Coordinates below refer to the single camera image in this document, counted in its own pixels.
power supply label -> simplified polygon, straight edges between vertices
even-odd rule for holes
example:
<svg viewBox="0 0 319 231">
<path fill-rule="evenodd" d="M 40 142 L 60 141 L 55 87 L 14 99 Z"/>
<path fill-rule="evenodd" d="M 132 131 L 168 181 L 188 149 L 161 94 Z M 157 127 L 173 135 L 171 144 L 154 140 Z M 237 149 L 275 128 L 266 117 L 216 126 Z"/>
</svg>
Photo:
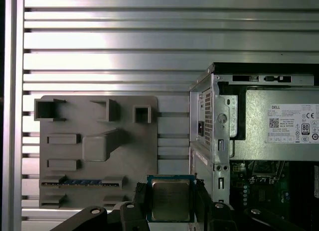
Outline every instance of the power supply label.
<svg viewBox="0 0 319 231">
<path fill-rule="evenodd" d="M 267 143 L 319 143 L 319 104 L 273 104 Z"/>
</svg>

rectangular plastic tab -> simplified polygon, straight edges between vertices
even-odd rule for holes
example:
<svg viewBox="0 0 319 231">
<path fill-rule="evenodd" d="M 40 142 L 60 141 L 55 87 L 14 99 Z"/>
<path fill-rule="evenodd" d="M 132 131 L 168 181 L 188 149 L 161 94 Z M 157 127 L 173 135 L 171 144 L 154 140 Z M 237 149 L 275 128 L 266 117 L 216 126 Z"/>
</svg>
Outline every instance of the rectangular plastic tab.
<svg viewBox="0 0 319 231">
<path fill-rule="evenodd" d="M 65 195 L 46 195 L 42 198 L 42 208 L 59 209 Z"/>
<path fill-rule="evenodd" d="M 106 100 L 91 100 L 92 103 L 100 104 L 105 110 L 103 116 L 98 118 L 100 122 L 116 121 L 120 118 L 120 109 L 116 101 L 111 99 Z"/>
<path fill-rule="evenodd" d="M 49 159 L 47 161 L 47 168 L 50 170 L 76 171 L 79 164 L 80 160 Z"/>
<path fill-rule="evenodd" d="M 45 176 L 40 180 L 41 183 L 61 183 L 66 180 L 66 176 Z"/>
<path fill-rule="evenodd" d="M 106 177 L 102 180 L 103 186 L 121 189 L 123 187 L 124 176 L 122 177 Z"/>
<path fill-rule="evenodd" d="M 50 134 L 46 138 L 48 144 L 78 144 L 81 141 L 80 134 Z"/>
<path fill-rule="evenodd" d="M 151 106 L 134 106 L 133 123 L 152 123 Z"/>
<path fill-rule="evenodd" d="M 35 99 L 34 120 L 36 121 L 65 121 L 60 117 L 58 106 L 65 103 L 59 99 Z"/>
</svg>

metal screw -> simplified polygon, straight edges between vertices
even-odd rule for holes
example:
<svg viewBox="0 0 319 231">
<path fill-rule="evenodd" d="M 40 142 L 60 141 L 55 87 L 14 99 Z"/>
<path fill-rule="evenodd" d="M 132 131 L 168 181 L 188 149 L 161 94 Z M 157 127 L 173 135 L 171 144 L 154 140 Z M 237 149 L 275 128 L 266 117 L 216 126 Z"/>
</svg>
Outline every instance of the metal screw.
<svg viewBox="0 0 319 231">
<path fill-rule="evenodd" d="M 224 207 L 224 205 L 223 204 L 216 204 L 215 207 L 218 209 L 222 209 Z"/>
<path fill-rule="evenodd" d="M 227 122 L 227 116 L 225 114 L 219 114 L 217 120 L 219 121 L 219 123 L 224 124 Z"/>
<path fill-rule="evenodd" d="M 91 210 L 91 213 L 96 215 L 96 214 L 100 213 L 100 210 L 99 209 L 93 209 L 93 210 Z"/>
<path fill-rule="evenodd" d="M 261 214 L 260 210 L 257 210 L 257 209 L 252 209 L 251 212 L 255 215 Z"/>
</svg>

metal frame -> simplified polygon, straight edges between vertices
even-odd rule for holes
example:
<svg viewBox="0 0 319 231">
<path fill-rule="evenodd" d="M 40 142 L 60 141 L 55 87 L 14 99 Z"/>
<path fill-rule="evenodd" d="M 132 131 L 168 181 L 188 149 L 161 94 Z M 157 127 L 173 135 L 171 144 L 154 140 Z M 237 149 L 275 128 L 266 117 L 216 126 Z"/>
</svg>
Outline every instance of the metal frame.
<svg viewBox="0 0 319 231">
<path fill-rule="evenodd" d="M 207 146 L 199 140 L 197 135 L 198 126 L 198 106 L 191 107 L 190 116 L 190 135 L 196 136 L 196 141 L 191 141 L 193 154 L 197 155 L 203 162 L 207 159 L 207 150 L 209 150 L 209 163 L 206 165 L 208 172 L 211 173 L 212 191 L 211 197 L 214 202 L 224 202 L 229 204 L 230 190 L 230 165 L 229 165 L 229 147 L 230 147 L 230 107 L 226 104 L 225 98 L 219 94 L 218 82 L 219 76 L 214 75 L 214 64 L 212 64 L 206 73 L 200 76 L 196 83 L 190 86 L 190 104 L 198 104 L 198 98 L 202 92 L 210 89 L 212 114 L 212 133 L 211 142 Z"/>
<path fill-rule="evenodd" d="M 2 230 L 21 230 L 24 0 L 5 0 Z"/>
</svg>

green circuit board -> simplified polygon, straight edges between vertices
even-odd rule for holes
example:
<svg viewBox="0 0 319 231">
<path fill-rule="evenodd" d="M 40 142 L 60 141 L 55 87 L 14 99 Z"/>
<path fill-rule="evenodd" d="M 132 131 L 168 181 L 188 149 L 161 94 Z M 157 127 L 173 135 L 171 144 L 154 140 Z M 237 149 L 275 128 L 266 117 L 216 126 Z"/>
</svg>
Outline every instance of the green circuit board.
<svg viewBox="0 0 319 231">
<path fill-rule="evenodd" d="M 289 220 L 290 190 L 289 162 L 285 162 L 280 177 L 275 182 L 261 179 L 251 180 L 253 161 L 236 161 L 231 163 L 230 203 L 235 210 L 243 211 L 248 207 L 267 209 L 283 219 Z M 271 165 L 276 161 L 263 162 L 264 172 L 271 172 Z"/>
</svg>

